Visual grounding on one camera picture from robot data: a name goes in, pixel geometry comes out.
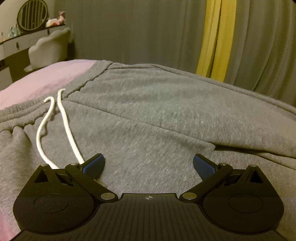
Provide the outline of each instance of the plush toy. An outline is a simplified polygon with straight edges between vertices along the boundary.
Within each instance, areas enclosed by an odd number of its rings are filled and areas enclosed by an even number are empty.
[[[65,24],[66,19],[65,19],[65,11],[59,12],[59,17],[58,18],[53,18],[53,19],[48,19],[46,22],[45,27],[52,27],[52,26],[59,26],[61,24]]]

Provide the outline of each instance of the gray fabric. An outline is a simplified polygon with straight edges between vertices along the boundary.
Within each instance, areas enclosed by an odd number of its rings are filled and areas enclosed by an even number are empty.
[[[206,0],[63,0],[76,59],[154,63],[196,72]]]
[[[296,106],[295,26],[292,0],[237,1],[224,82]]]
[[[15,231],[13,202],[43,163],[35,138],[44,98],[0,111],[0,209]],[[285,205],[278,231],[295,240],[296,108],[187,72],[109,61],[69,83],[62,102],[83,157],[104,154],[101,179],[118,195],[181,194],[201,181],[196,153],[234,168],[257,164]],[[58,108],[41,142],[60,168],[77,162]]]

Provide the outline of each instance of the metal rivet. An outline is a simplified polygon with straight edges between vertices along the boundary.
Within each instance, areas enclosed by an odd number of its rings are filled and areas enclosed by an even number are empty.
[[[193,192],[186,192],[182,196],[183,196],[183,198],[185,198],[187,200],[192,200],[192,199],[195,199],[197,197],[196,194],[193,193]]]
[[[101,198],[104,200],[111,200],[111,199],[115,198],[115,195],[113,193],[106,192],[101,195]]]

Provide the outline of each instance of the crosshair mark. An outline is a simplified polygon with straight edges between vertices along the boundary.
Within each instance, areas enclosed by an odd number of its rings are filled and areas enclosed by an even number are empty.
[[[147,197],[145,197],[145,199],[147,199],[147,200],[152,200],[154,197],[151,197],[151,196],[147,196]]]

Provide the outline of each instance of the black device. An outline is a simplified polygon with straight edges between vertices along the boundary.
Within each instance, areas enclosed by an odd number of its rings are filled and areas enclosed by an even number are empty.
[[[37,168],[15,200],[15,241],[284,241],[284,205],[256,165],[245,170],[197,154],[202,182],[176,194],[124,193],[96,181],[105,159]]]

